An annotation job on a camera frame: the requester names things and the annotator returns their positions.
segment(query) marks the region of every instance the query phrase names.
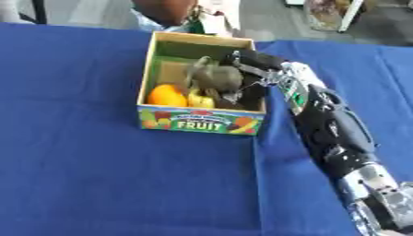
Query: robotic arm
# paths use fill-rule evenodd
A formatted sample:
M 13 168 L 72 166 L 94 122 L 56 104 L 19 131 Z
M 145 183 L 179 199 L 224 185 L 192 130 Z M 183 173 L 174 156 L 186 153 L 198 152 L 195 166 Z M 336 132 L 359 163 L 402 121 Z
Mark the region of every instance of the robotic arm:
M 246 88 L 280 89 L 302 142 L 361 235 L 413 235 L 413 183 L 396 182 L 375 156 L 360 118 L 309 66 L 247 50 L 233 52 L 222 64 L 249 77 L 253 83 Z M 226 98 L 241 95 L 242 88 Z

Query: white object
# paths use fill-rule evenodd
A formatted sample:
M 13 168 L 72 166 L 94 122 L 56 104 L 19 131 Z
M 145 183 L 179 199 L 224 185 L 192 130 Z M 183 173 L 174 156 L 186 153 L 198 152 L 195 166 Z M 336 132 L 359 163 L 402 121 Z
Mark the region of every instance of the white object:
M 343 20 L 341 20 L 341 25 L 338 32 L 344 32 L 348 29 L 348 26 L 351 24 L 354 17 L 356 17 L 356 14 L 359 12 L 362 4 L 363 0 L 353 0 L 351 2 L 346 15 L 344 15 Z
M 17 0 L 0 0 L 0 22 L 21 23 Z
M 200 15 L 205 33 L 232 37 L 240 30 L 240 0 L 199 0 L 198 4 L 205 11 Z
M 305 0 L 285 0 L 287 5 L 304 5 Z

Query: cardboard box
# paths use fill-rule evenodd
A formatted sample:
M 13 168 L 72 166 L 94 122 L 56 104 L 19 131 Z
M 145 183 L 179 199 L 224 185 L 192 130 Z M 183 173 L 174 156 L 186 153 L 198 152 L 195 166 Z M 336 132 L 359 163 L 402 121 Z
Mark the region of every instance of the cardboard box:
M 147 52 L 142 86 L 137 99 L 139 122 L 144 129 L 220 133 L 232 135 L 257 134 L 266 115 L 264 99 L 257 111 L 168 107 L 147 104 L 147 96 L 158 84 L 180 86 L 185 68 L 204 55 L 217 62 L 235 49 L 254 49 L 254 42 L 245 39 L 154 32 Z

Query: floor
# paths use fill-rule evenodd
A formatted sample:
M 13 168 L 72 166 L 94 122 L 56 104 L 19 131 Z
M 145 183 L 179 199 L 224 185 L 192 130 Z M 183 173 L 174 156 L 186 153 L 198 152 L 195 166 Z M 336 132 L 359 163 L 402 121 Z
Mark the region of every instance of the floor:
M 257 41 L 329 40 L 409 46 L 413 45 L 413 10 L 406 4 L 407 0 L 381 0 L 346 33 L 336 33 L 310 29 L 302 7 L 286 7 L 283 0 L 242 0 L 242 35 Z M 46 0 L 46 5 L 53 25 L 137 28 L 130 0 Z M 20 0 L 20 8 L 32 15 L 30 0 Z

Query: person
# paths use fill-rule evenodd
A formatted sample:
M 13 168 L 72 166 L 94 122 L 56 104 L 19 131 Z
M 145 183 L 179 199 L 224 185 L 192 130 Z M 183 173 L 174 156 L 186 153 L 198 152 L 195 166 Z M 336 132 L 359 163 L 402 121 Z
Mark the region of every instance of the person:
M 197 4 L 197 0 L 132 0 L 134 10 L 161 26 L 181 26 Z

